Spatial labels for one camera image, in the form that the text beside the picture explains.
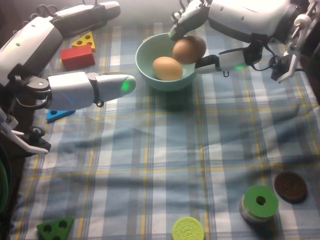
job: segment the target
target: toy block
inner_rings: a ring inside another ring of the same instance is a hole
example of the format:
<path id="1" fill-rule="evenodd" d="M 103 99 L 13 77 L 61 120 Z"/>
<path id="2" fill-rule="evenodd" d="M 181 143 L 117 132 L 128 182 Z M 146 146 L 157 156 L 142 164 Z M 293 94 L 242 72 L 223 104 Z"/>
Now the toy block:
<path id="1" fill-rule="evenodd" d="M 62 63 L 68 71 L 96 64 L 90 45 L 63 49 L 60 54 Z"/>
<path id="2" fill-rule="evenodd" d="M 49 110 L 48 114 L 46 115 L 46 120 L 48 123 L 53 123 L 54 121 L 58 119 L 62 119 L 66 116 L 69 116 L 71 114 L 74 114 L 76 110 L 72 111 L 54 111 L 54 110 Z"/>
<path id="3" fill-rule="evenodd" d="M 73 224 L 74 218 L 69 216 L 39 224 L 36 229 L 44 240 L 66 240 Z"/>
<path id="4" fill-rule="evenodd" d="M 86 35 L 83 35 L 82 37 L 78 38 L 71 44 L 71 46 L 74 48 L 84 46 L 87 44 L 91 46 L 92 51 L 96 51 L 96 46 L 94 42 L 94 37 L 92 36 L 92 32 L 88 32 Z"/>

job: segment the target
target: center hole of green ring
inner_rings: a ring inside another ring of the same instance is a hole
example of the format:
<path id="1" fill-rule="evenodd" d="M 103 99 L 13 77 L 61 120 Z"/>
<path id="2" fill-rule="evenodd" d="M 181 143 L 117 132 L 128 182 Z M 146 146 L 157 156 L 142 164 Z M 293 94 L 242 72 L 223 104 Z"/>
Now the center hole of green ring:
<path id="1" fill-rule="evenodd" d="M 263 196 L 258 196 L 258 197 L 256 198 L 256 203 L 259 204 L 259 205 L 261 205 L 261 206 L 263 206 L 263 205 L 265 205 L 265 203 L 266 203 L 266 199 L 265 199 Z"/>

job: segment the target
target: colorful stacked cylinder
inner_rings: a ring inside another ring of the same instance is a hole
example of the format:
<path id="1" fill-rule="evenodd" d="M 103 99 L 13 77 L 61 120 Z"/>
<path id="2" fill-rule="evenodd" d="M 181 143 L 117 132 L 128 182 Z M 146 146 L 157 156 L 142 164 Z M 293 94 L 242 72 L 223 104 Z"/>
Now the colorful stacked cylinder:
<path id="1" fill-rule="evenodd" d="M 278 205 L 279 201 L 269 187 L 256 185 L 243 195 L 240 214 L 248 224 L 264 224 L 276 214 Z"/>

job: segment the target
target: white wall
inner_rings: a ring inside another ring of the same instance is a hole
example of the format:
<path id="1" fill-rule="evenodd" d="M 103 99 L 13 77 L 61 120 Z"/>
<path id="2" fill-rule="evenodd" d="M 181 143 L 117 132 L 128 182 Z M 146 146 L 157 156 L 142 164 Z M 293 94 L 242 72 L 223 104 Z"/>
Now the white wall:
<path id="1" fill-rule="evenodd" d="M 23 21 L 35 13 L 40 4 L 56 5 L 58 9 L 70 7 L 82 0 L 13 0 L 16 9 Z M 98 0 L 98 3 L 109 0 Z M 121 14 L 108 22 L 110 26 L 126 24 L 170 23 L 171 14 L 180 9 L 179 0 L 117 0 Z M 95 0 L 85 0 L 87 5 L 94 5 Z"/>

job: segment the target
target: bowl rim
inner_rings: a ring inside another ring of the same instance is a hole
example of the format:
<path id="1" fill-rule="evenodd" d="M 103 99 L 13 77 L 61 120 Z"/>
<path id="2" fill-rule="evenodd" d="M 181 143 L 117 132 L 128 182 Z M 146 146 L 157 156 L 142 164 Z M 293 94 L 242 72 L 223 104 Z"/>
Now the bowl rim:
<path id="1" fill-rule="evenodd" d="M 161 82 L 161 83 L 175 83 L 175 82 L 184 80 L 184 79 L 190 77 L 191 75 L 195 74 L 196 72 L 194 71 L 192 74 L 190 74 L 189 76 L 186 76 L 186 77 L 184 77 L 184 78 L 180 78 L 180 79 L 172 80 L 172 81 L 163 81 L 163 80 L 155 79 L 155 78 L 153 78 L 153 77 L 150 77 L 150 76 L 146 75 L 146 74 L 140 69 L 140 67 L 139 67 L 139 65 L 138 65 L 138 61 L 137 61 L 137 55 L 138 55 L 139 49 L 141 48 L 141 46 L 142 46 L 146 41 L 149 41 L 150 39 L 152 39 L 152 38 L 154 38 L 154 37 L 157 37 L 157 36 L 160 36 L 160 35 L 169 35 L 169 33 L 168 33 L 168 32 L 163 32 L 163 33 L 156 34 L 156 35 L 153 35 L 153 36 L 148 37 L 145 41 L 143 41 L 143 42 L 140 44 L 140 46 L 139 46 L 138 49 L 136 50 L 136 52 L 135 52 L 135 65 L 136 65 L 136 67 L 138 68 L 139 72 L 140 72 L 141 74 L 143 74 L 145 77 L 147 77 L 147 78 L 149 78 L 149 79 L 152 79 L 152 80 L 154 80 L 154 81 L 157 81 L 157 82 Z"/>

